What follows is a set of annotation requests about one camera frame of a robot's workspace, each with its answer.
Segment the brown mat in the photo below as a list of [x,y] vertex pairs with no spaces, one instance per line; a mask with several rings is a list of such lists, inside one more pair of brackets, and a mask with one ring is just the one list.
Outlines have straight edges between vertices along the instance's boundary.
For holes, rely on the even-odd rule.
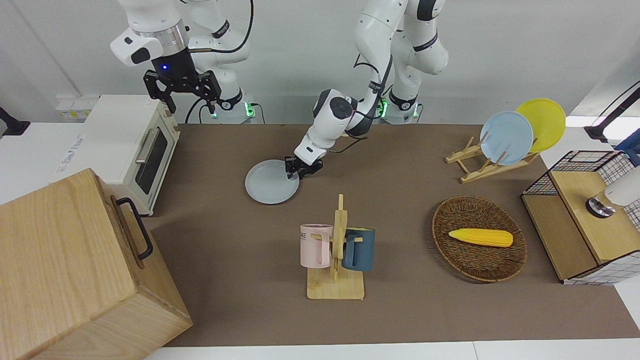
[[[277,206],[254,202],[244,176],[292,154],[308,126],[182,128],[156,213],[145,219],[193,317],[169,346],[640,336],[613,287],[559,284],[519,198],[545,171],[542,161],[459,184],[462,171],[444,157],[479,126],[374,126]],[[332,223],[340,192],[349,225],[376,230],[374,270],[363,301],[307,300],[299,225]],[[433,213],[457,195],[491,200],[518,222],[529,250],[520,274],[474,284],[430,252]]]

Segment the dark blue mug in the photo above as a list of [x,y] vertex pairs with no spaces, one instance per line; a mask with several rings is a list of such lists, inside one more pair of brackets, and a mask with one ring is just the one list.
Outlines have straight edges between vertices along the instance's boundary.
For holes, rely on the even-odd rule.
[[348,227],[345,232],[342,267],[354,271],[369,271],[373,268],[373,248],[376,231],[364,227]]

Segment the green led light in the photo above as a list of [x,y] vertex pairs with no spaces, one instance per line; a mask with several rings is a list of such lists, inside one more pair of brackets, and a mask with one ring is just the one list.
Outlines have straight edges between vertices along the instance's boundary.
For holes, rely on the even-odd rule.
[[386,100],[382,99],[382,115],[380,117],[385,117],[387,116],[387,106],[389,106],[389,104],[387,103]]
[[379,117],[385,117],[387,115],[387,101],[384,99],[380,99],[377,110]]
[[244,104],[244,109],[246,110],[247,117],[253,117],[253,106],[251,106],[248,102]]

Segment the oven handle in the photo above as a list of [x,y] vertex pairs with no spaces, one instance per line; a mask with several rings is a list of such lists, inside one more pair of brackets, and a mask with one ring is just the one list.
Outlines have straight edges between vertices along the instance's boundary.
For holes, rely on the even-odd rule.
[[144,250],[141,254],[138,254],[138,259],[144,260],[148,258],[149,255],[151,255],[151,253],[154,251],[154,244],[151,243],[151,238],[149,238],[147,229],[145,229],[145,224],[142,223],[142,218],[138,213],[138,209],[136,209],[136,205],[133,203],[133,200],[131,200],[128,197],[123,197],[122,199],[118,199],[115,201],[115,203],[117,206],[121,206],[123,204],[129,204],[131,206],[131,210],[133,210],[133,215],[136,217],[138,226],[140,226],[142,236],[145,238],[145,243],[147,243],[147,249]]
[[136,164],[146,164],[149,160],[149,156],[151,156],[151,150],[153,150],[154,145],[156,144],[156,140],[158,139],[158,135],[160,135],[160,128],[157,127],[155,129],[149,129],[147,132],[147,137],[145,141],[142,143],[142,148],[136,157]]

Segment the wicker basket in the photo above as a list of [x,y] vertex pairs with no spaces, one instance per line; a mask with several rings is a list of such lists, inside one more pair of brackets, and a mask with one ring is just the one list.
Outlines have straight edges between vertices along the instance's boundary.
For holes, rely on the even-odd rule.
[[[449,231],[495,229],[513,235],[510,247],[489,247],[459,241]],[[527,260],[527,245],[518,224],[498,205],[473,196],[443,202],[432,223],[433,239],[444,259],[457,271],[479,281],[497,282],[517,275]]]

